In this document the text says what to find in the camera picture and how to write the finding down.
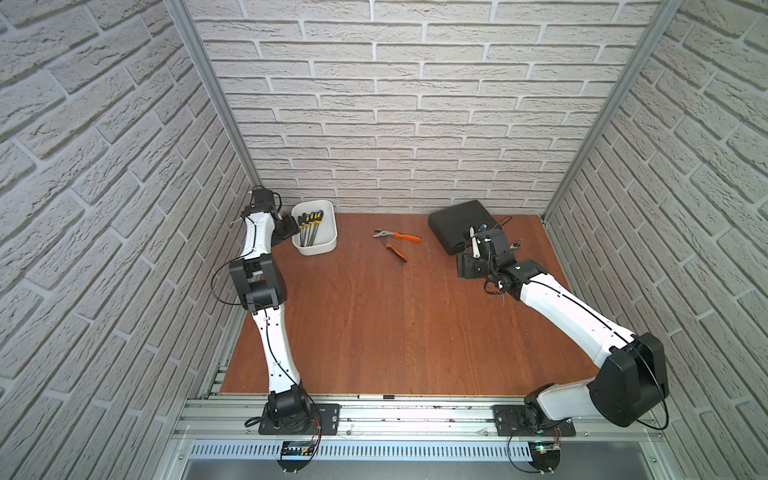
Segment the yellow black file one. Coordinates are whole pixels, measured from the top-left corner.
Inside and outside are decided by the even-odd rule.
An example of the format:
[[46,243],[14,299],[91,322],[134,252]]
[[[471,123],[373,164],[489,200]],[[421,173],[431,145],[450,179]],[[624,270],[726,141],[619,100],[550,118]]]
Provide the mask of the yellow black file one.
[[299,224],[299,246],[303,247],[305,228],[306,228],[306,214],[302,214],[298,217],[298,224]]

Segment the controller board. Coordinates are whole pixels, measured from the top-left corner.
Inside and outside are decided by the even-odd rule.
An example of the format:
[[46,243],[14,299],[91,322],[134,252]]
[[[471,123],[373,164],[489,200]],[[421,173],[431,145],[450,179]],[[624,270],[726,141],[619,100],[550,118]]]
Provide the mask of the controller board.
[[529,465],[542,474],[554,474],[561,461],[560,447],[554,443],[528,443],[528,447]]
[[277,463],[284,473],[298,473],[312,461],[317,450],[313,441],[286,440],[280,447]]

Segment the black plastic tool case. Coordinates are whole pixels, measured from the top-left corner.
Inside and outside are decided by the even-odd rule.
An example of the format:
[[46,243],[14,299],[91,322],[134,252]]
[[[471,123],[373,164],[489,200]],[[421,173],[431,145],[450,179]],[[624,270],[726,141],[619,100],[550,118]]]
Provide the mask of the black plastic tool case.
[[496,219],[478,200],[430,213],[427,221],[430,230],[448,255],[456,255],[465,249],[471,227],[484,224],[490,229],[497,224]]

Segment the aluminium front rail frame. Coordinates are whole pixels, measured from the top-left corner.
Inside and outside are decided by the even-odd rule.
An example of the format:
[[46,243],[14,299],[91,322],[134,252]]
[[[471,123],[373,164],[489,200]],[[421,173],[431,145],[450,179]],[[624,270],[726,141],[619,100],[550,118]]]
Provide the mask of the aluminium front rail frame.
[[[207,462],[260,461],[277,463],[283,441],[313,441],[318,450],[298,473],[324,462],[447,462],[499,463],[514,472],[530,471],[528,443],[554,443],[561,461],[554,474],[564,478],[583,464],[611,478],[637,473],[652,479],[680,479],[664,433],[650,429],[650,420],[617,427],[606,420],[576,417],[575,437],[500,437],[491,407],[520,405],[519,397],[319,395],[318,404],[340,404],[334,436],[266,436],[247,419],[265,405],[260,395],[223,395],[189,400],[172,429],[156,479],[181,479]],[[284,473],[293,476],[298,473]]]

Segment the yellow black file two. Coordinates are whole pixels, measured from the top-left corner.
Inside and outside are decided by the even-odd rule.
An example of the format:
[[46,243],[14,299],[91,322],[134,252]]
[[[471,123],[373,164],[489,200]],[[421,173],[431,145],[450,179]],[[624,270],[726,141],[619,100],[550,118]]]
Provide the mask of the yellow black file two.
[[306,241],[307,241],[307,234],[308,230],[311,226],[311,213],[305,213],[302,216],[302,225],[301,225],[301,237],[300,237],[300,246],[305,247]]

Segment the white plastic storage box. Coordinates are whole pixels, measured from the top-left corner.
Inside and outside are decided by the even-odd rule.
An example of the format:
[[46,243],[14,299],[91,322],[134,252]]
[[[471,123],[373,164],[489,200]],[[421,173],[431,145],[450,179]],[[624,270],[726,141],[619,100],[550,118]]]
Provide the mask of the white plastic storage box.
[[292,244],[300,254],[314,256],[329,253],[336,248],[338,229],[334,205],[329,200],[299,203],[293,207],[291,216],[300,228],[300,232],[292,237]]

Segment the yellow black file four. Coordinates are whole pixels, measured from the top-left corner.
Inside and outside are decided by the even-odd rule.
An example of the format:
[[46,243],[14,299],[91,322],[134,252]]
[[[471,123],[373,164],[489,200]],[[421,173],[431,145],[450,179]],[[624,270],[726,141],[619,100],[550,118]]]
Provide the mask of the yellow black file four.
[[319,229],[319,226],[322,223],[323,217],[324,217],[324,212],[322,210],[319,210],[319,211],[317,211],[315,213],[316,213],[315,223],[314,223],[314,226],[312,228],[312,233],[311,233],[311,239],[310,239],[310,245],[309,246],[313,246],[314,245],[315,240],[316,240],[316,236],[317,236],[317,232],[318,232],[318,229]]

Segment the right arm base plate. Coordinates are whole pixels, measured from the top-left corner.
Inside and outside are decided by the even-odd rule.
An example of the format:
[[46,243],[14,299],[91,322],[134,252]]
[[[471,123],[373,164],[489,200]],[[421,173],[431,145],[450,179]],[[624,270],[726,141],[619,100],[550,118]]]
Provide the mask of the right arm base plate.
[[550,420],[538,407],[528,404],[494,405],[491,407],[497,434],[500,437],[575,437],[574,424],[569,420]]

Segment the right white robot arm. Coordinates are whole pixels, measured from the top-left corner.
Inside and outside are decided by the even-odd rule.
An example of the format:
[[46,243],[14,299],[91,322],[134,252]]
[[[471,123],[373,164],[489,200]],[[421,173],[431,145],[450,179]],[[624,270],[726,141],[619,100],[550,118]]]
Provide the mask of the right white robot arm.
[[574,417],[600,416],[628,427],[669,396],[665,351],[651,333],[637,335],[591,308],[540,264],[518,260],[500,227],[470,228],[457,274],[481,279],[490,295],[510,295],[543,315],[591,359],[596,376],[550,384],[525,397],[521,424],[534,434]]

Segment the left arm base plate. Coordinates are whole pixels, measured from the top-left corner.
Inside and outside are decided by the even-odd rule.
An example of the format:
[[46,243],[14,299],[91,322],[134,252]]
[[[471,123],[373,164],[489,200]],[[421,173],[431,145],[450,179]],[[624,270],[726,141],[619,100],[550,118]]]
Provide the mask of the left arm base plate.
[[334,436],[338,432],[340,404],[311,404],[308,413],[300,412],[279,420],[263,415],[258,433],[266,436]]

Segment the right controller board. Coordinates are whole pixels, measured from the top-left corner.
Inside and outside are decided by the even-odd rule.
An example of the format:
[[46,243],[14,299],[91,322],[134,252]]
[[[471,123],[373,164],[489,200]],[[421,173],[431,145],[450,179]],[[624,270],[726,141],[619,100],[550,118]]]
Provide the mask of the right controller board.
[[528,447],[529,465],[542,474],[554,474],[561,461],[560,447],[554,443],[528,443]]

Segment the left controller board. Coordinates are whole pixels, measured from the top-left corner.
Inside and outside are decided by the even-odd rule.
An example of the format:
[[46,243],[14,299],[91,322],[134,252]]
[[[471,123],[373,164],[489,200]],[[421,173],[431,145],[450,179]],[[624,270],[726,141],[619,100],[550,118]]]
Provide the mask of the left controller board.
[[284,473],[298,473],[312,461],[317,450],[313,441],[286,440],[280,447],[277,463]]

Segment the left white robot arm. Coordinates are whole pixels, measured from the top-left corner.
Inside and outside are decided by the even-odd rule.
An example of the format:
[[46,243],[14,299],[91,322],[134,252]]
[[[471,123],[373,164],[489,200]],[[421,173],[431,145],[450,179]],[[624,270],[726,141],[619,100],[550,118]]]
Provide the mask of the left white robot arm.
[[225,263],[242,306],[259,331],[268,369],[268,396],[264,412],[245,422],[250,428],[301,432],[311,422],[310,400],[291,353],[285,313],[287,285],[272,248],[299,233],[290,216],[280,214],[282,199],[263,186],[251,190],[241,213],[246,227],[242,253]]

